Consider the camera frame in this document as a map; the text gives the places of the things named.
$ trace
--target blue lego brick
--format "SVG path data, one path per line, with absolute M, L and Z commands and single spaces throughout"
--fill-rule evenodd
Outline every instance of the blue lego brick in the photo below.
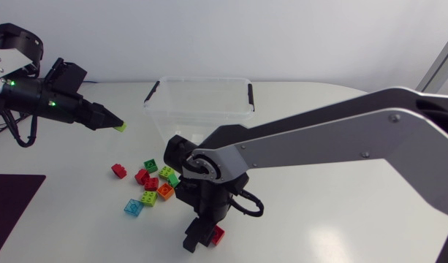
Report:
M 124 211 L 132 216 L 138 216 L 143 207 L 144 205 L 140 201 L 131 199 L 124 208 Z

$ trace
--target lime lego brick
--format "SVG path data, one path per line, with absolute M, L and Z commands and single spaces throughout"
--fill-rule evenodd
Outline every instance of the lime lego brick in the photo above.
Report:
M 158 170 L 156 161 L 153 159 L 144 162 L 144 167 L 148 172 L 155 172 Z
M 167 180 L 170 175 L 174 175 L 175 171 L 170 167 L 164 167 L 159 172 L 159 177 Z
M 126 129 L 126 122 L 123 122 L 122 126 L 113 127 L 113 128 L 119 132 L 124 132 L 124 130 Z
M 177 187 L 178 183 L 180 183 L 180 181 L 178 180 L 178 178 L 175 174 L 169 175 L 167 181 L 168 181 L 168 184 L 170 184 L 173 188 Z
M 156 204 L 157 193 L 152 191 L 145 191 L 143 197 L 141 197 L 141 202 L 144 205 L 153 207 Z

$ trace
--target plastic container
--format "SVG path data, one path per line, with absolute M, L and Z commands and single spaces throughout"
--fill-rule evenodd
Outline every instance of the plastic container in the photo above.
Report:
M 254 115 L 251 82 L 244 78 L 163 77 L 144 101 L 164 142 L 178 134 L 196 144 L 217 127 Z

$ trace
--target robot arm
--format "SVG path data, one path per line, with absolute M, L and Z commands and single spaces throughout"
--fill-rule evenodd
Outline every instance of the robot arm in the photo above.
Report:
M 448 215 L 448 97 L 395 88 L 251 129 L 222 126 L 199 146 L 172 138 L 164 160 L 183 175 L 177 198 L 199 216 L 183 246 L 206 245 L 231 206 L 262 215 L 261 201 L 243 189 L 249 169 L 365 159 L 386 159 Z M 238 194 L 259 211 L 236 204 Z
M 42 40 L 12 25 L 0 25 L 0 115 L 20 146 L 35 141 L 37 116 L 64 123 L 78 122 L 96 130 L 122 127 L 124 122 L 101 104 L 77 93 L 87 72 L 59 58 L 45 78 L 38 78 L 43 57 Z M 33 115 L 28 142 L 20 139 L 10 110 Z

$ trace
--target circular bolt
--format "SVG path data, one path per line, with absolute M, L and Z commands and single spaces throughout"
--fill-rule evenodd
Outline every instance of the circular bolt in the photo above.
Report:
M 369 152 L 363 152 L 360 154 L 362 156 L 362 158 L 370 158 L 370 153 Z
M 390 122 L 392 122 L 392 123 L 398 123 L 399 120 L 400 120 L 400 115 L 399 115 L 399 114 L 391 114 L 391 115 L 389 116 L 389 120 L 390 120 Z

